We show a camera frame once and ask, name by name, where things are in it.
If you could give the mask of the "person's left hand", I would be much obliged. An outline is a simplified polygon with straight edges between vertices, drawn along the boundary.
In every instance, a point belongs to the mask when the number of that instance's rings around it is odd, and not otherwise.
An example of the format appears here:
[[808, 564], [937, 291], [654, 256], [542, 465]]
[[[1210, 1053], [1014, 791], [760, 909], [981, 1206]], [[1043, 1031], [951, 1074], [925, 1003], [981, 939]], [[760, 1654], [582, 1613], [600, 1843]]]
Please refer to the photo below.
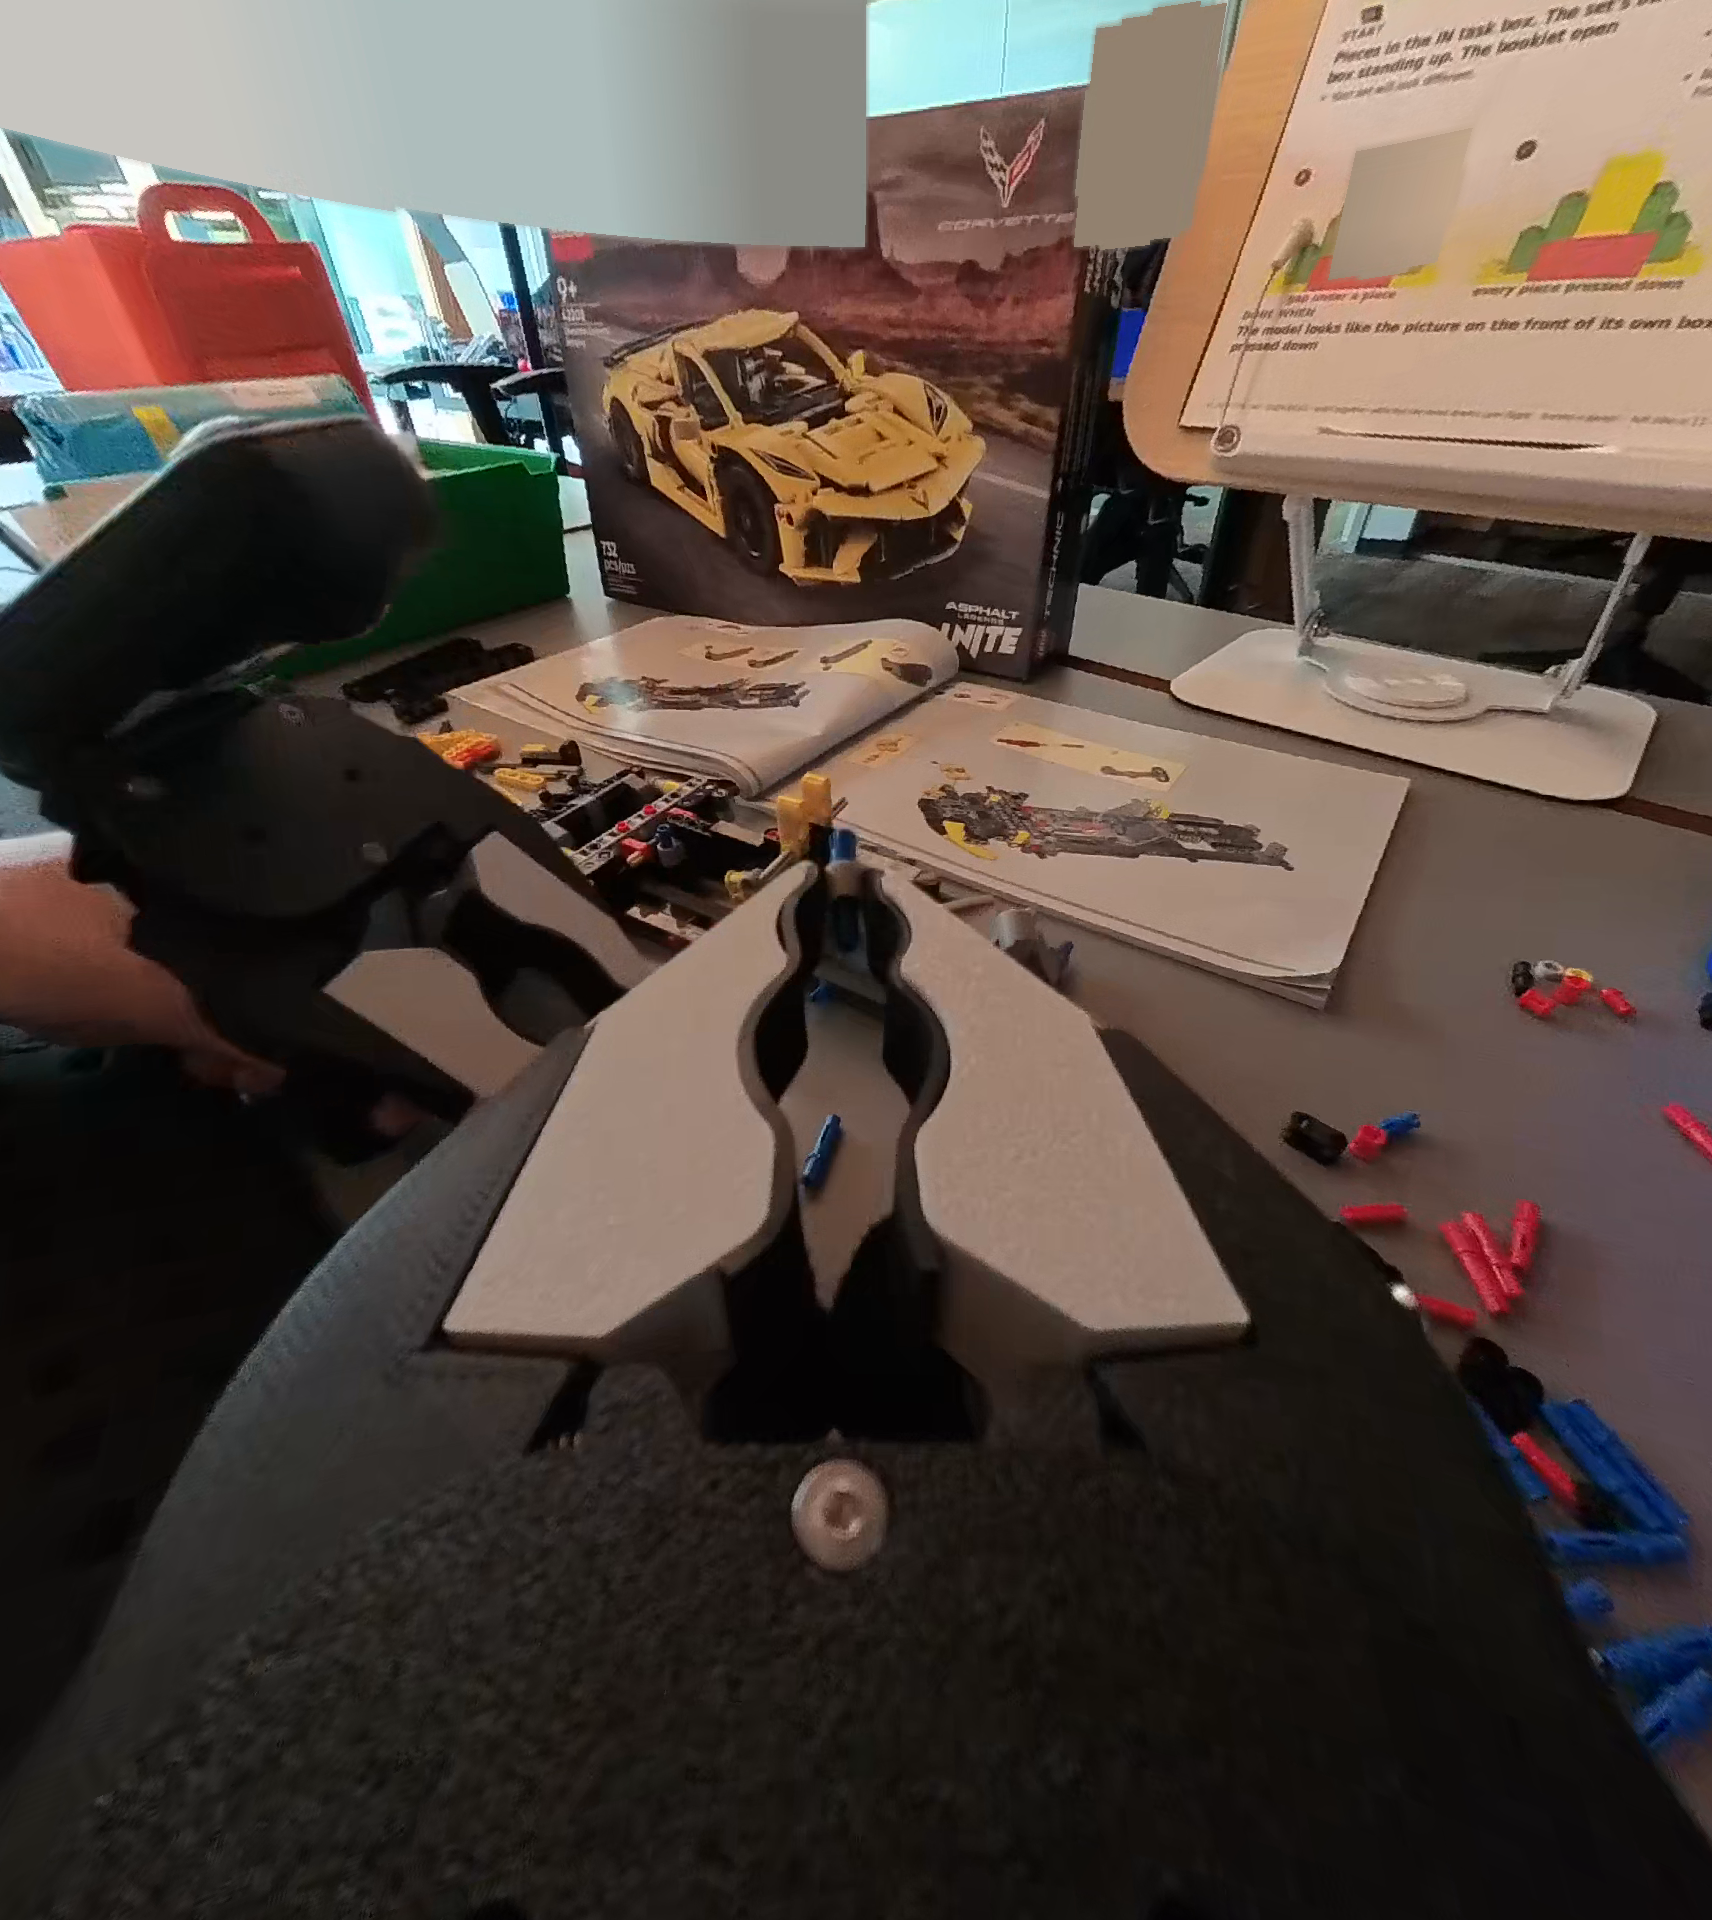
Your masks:
[[0, 841], [0, 1025], [81, 1046], [168, 1046], [218, 1089], [284, 1088], [284, 1065], [218, 1040], [197, 996], [135, 947], [135, 906], [81, 883], [61, 832]]

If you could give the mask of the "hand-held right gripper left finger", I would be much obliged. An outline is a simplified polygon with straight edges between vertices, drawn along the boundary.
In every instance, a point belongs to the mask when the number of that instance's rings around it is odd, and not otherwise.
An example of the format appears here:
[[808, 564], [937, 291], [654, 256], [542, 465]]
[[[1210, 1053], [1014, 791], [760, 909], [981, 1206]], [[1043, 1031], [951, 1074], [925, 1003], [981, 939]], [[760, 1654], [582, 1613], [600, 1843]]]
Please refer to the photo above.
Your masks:
[[558, 1359], [533, 1444], [582, 1439], [610, 1369], [654, 1369], [718, 1444], [817, 1444], [838, 1369], [781, 1114], [813, 1031], [822, 866], [794, 866], [586, 1025], [442, 1308], [442, 1341]]

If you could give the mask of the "open instruction booklet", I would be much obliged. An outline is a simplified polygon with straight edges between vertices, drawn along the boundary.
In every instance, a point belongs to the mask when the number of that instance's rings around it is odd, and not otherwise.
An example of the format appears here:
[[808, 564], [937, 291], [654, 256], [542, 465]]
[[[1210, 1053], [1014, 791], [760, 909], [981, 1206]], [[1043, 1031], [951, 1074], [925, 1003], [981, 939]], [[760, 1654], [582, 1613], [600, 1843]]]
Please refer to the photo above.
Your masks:
[[862, 852], [1302, 1003], [1332, 996], [1405, 806], [1404, 777], [962, 679], [918, 621], [660, 616], [455, 700], [753, 806], [827, 777]]

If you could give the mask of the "pile of small lego pins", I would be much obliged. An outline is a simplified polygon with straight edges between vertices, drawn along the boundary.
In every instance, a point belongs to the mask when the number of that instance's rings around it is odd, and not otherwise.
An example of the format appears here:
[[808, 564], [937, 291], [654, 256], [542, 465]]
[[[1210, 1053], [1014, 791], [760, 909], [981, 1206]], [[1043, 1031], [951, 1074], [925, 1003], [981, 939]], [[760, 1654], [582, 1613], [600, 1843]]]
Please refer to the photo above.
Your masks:
[[[1638, 1001], [1582, 965], [1520, 958], [1508, 972], [1508, 990], [1520, 1015], [1556, 1020], [1572, 1003], [1603, 1003], [1611, 1020], [1638, 1025]], [[1670, 1101], [1667, 1126], [1712, 1165], [1712, 1131], [1689, 1107]], [[1378, 1163], [1394, 1141], [1416, 1138], [1423, 1114], [1385, 1114], [1351, 1138], [1316, 1114], [1295, 1114], [1281, 1141], [1321, 1165]], [[1365, 1255], [1378, 1255], [1370, 1233], [1404, 1228], [1413, 1214], [1394, 1199], [1343, 1206], [1339, 1226], [1365, 1233]], [[1457, 1378], [1489, 1434], [1503, 1474], [1528, 1503], [1556, 1503], [1566, 1530], [1541, 1530], [1552, 1565], [1684, 1565], [1693, 1554], [1693, 1520], [1684, 1501], [1657, 1478], [1657, 1468], [1589, 1403], [1562, 1401], [1520, 1369], [1494, 1334], [1528, 1305], [1528, 1284], [1541, 1260], [1545, 1214], [1535, 1199], [1516, 1199], [1503, 1226], [1478, 1212], [1442, 1218], [1442, 1241], [1457, 1270], [1469, 1283], [1472, 1305], [1413, 1284], [1378, 1259], [1394, 1302], [1430, 1328], [1458, 1334]], [[1581, 1625], [1611, 1625], [1611, 1593], [1596, 1576], [1566, 1583], [1566, 1609]], [[1712, 1730], [1712, 1625], [1676, 1625], [1649, 1636], [1615, 1636], [1589, 1648], [1603, 1688], [1632, 1704], [1638, 1739], [1649, 1754], [1693, 1744]]]

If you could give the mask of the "red carry case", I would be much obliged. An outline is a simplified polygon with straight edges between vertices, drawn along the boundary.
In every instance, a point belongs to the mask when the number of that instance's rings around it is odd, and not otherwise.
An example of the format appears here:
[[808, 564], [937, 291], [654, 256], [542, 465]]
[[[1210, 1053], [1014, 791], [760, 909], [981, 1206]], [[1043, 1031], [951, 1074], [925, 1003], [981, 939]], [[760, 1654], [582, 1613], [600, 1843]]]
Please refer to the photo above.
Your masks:
[[324, 250], [225, 185], [160, 183], [135, 223], [0, 240], [0, 291], [69, 392], [341, 374], [374, 408]]

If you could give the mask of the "lego set box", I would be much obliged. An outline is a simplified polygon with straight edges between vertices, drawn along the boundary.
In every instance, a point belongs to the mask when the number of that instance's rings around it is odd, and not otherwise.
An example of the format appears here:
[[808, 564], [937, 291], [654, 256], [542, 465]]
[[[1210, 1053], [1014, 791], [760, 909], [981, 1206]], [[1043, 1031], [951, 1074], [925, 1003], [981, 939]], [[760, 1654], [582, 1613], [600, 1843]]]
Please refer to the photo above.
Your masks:
[[1123, 250], [1080, 243], [1084, 84], [868, 119], [857, 248], [542, 235], [610, 598], [1069, 653]]

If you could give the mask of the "green plastic bin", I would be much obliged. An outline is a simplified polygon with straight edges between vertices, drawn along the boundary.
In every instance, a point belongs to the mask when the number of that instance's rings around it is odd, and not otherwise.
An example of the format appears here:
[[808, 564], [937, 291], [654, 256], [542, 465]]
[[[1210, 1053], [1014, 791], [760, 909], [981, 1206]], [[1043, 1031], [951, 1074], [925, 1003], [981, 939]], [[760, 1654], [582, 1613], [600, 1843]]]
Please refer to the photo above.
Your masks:
[[474, 626], [552, 603], [573, 589], [561, 555], [558, 462], [516, 443], [409, 443], [439, 509], [434, 553], [399, 582], [374, 635], [270, 657], [270, 679], [303, 679]]

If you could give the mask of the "pile of yellow lego beams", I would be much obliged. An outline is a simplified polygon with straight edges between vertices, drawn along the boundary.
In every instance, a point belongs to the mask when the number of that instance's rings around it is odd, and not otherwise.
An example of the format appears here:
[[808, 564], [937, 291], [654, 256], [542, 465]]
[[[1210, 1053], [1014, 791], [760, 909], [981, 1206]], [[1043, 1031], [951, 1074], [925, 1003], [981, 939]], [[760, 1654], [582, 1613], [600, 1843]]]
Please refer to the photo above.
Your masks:
[[576, 796], [582, 791], [582, 747], [509, 747], [483, 729], [439, 729], [416, 732], [442, 765], [492, 779], [507, 796]]

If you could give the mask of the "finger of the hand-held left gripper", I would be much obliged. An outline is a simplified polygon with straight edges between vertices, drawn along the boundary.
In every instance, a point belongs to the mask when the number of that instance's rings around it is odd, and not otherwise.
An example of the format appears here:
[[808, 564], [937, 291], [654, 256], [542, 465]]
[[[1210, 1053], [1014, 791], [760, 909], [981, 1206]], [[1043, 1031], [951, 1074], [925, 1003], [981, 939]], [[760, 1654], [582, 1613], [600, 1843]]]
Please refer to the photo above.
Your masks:
[[360, 1015], [467, 1095], [507, 1089], [561, 1032], [586, 1025], [542, 965], [483, 965], [442, 947], [366, 947], [324, 982]]
[[541, 976], [576, 1015], [605, 1012], [660, 965], [541, 822], [492, 828], [467, 846], [456, 951], [483, 965], [489, 996]]

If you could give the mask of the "teal plastic package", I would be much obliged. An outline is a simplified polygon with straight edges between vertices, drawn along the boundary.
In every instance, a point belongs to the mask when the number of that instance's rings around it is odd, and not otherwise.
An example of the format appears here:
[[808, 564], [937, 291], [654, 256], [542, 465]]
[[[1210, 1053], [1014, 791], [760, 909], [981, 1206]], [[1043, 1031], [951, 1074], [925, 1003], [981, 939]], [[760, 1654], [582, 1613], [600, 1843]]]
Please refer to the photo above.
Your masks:
[[353, 417], [366, 414], [343, 374], [254, 374], [135, 392], [20, 395], [28, 457], [50, 486], [160, 470], [174, 447], [218, 417]]

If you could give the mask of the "black lego beams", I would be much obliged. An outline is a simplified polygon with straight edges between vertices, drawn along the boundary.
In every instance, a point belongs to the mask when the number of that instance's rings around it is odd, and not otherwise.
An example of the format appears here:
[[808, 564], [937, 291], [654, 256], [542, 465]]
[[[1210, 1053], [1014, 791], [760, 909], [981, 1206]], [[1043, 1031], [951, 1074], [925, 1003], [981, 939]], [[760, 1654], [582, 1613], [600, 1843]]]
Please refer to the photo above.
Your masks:
[[341, 688], [347, 703], [386, 711], [399, 729], [449, 716], [456, 688], [533, 663], [527, 644], [442, 638], [416, 657], [386, 663]]

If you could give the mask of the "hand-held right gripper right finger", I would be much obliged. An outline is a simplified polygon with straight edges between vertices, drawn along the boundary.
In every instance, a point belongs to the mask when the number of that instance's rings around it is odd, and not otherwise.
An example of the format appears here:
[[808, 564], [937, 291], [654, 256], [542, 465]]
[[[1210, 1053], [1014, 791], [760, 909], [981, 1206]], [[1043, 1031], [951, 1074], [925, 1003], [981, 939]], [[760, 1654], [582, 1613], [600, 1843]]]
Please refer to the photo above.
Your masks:
[[1256, 1328], [1116, 1032], [889, 872], [868, 972], [907, 1101], [868, 1233], [868, 1439], [970, 1444], [1098, 1363]]

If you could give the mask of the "task instruction board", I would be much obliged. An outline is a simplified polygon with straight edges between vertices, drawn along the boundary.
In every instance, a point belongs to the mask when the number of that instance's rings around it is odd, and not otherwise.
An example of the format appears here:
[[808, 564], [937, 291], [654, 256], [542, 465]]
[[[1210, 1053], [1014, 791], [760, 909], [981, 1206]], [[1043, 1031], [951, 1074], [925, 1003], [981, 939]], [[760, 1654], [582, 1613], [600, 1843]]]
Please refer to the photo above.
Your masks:
[[1712, 0], [1237, 15], [1131, 447], [1712, 536]]

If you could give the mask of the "lego car chassis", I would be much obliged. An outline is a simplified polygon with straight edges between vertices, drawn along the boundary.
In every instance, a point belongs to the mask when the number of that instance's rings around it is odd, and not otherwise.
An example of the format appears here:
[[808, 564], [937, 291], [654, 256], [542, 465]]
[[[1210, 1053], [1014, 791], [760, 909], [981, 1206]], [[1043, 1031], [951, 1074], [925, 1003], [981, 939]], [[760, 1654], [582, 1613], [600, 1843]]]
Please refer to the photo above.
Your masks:
[[731, 779], [620, 765], [586, 777], [551, 765], [527, 814], [561, 846], [576, 877], [647, 947], [693, 947], [774, 877], [857, 852], [857, 832], [827, 806], [787, 840], [778, 814], [739, 802]]

